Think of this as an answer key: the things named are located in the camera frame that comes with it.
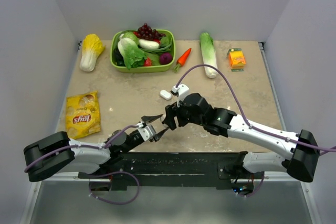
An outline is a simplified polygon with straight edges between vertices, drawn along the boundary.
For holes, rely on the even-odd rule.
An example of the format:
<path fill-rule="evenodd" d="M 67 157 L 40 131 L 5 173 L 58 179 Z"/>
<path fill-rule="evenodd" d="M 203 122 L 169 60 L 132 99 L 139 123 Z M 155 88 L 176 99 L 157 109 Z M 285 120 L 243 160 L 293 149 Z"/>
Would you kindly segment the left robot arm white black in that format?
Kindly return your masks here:
<path fill-rule="evenodd" d="M 152 122 L 163 120 L 164 114 L 143 116 L 136 125 L 116 131 L 106 142 L 86 143 L 70 138 L 65 131 L 56 132 L 24 148 L 30 182 L 39 182 L 57 173 L 79 172 L 103 178 L 109 165 L 122 159 L 122 154 L 146 141 L 158 141 L 167 130 L 156 132 Z"/>

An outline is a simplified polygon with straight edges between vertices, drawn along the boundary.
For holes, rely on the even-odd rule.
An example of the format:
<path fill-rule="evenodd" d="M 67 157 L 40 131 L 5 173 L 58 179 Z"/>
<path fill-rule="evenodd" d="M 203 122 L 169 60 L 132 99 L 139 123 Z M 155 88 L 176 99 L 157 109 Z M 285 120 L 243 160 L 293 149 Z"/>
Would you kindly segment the pink earbud charging case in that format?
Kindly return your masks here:
<path fill-rule="evenodd" d="M 163 124 L 164 121 L 165 121 L 165 119 L 166 119 L 166 115 L 164 114 L 164 115 L 161 116 L 161 118 L 160 118 L 160 122 Z"/>

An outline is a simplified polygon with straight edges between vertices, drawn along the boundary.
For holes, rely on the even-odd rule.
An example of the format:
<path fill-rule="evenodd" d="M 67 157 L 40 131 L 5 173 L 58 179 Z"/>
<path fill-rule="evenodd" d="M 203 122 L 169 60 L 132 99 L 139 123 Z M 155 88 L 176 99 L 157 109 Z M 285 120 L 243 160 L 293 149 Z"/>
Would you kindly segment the white earbud charging case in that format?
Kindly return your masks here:
<path fill-rule="evenodd" d="M 160 97 L 163 98 L 164 100 L 171 100 L 172 99 L 172 94 L 166 90 L 161 90 L 159 93 Z"/>

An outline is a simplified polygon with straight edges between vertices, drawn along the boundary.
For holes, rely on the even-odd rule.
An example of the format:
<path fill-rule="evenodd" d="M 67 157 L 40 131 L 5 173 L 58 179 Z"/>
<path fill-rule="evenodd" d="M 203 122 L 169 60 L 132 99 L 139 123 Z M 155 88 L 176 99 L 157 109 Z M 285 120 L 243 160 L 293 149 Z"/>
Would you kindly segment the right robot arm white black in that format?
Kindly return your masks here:
<path fill-rule="evenodd" d="M 286 132 L 249 121 L 234 111 L 212 107 L 198 93 L 166 106 L 161 122 L 171 130 L 196 124 L 212 135 L 237 138 L 269 150 L 261 154 L 246 153 L 234 165 L 234 173 L 239 178 L 272 171 L 286 172 L 306 183 L 313 181 L 320 151 L 313 134 L 307 130 Z"/>

